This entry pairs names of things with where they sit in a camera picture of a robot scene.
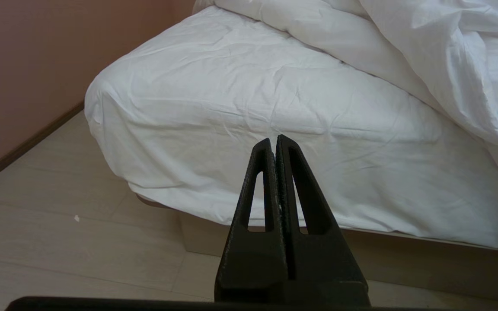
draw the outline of bed frame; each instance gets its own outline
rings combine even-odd
[[[170,208],[139,195],[138,199],[153,207]],[[187,251],[222,256],[229,226],[181,211],[178,214]],[[367,279],[498,301],[495,248],[395,233],[342,232]]]

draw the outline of baseboard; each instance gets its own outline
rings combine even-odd
[[[68,120],[70,120],[73,116],[77,115],[82,110],[83,110],[83,101],[74,106],[71,110],[69,110],[62,116],[58,117],[56,120],[54,120],[48,126],[44,127],[42,130],[34,134],[32,137],[28,138],[25,142],[20,144],[14,150],[4,155],[2,158],[0,158],[0,171],[4,170],[12,162],[16,161],[23,154],[28,152],[28,150],[32,149],[34,146],[36,146],[36,144],[44,140],[52,132],[55,132],[58,128],[60,128],[63,124],[65,124]]]

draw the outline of white bed sheet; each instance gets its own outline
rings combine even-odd
[[[186,213],[229,224],[251,148],[282,133],[340,226],[498,248],[498,168],[479,142],[391,83],[216,6],[102,71],[85,105],[115,174]]]

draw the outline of floor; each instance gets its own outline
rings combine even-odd
[[[25,295],[212,301],[219,257],[186,252],[178,215],[139,202],[83,114],[0,173],[0,310]],[[370,281],[375,306],[497,301]]]

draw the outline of wooden bed base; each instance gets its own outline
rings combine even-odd
[[[186,250],[222,256],[229,226],[178,213]],[[399,234],[342,232],[367,279],[498,301],[498,250],[494,248]]]

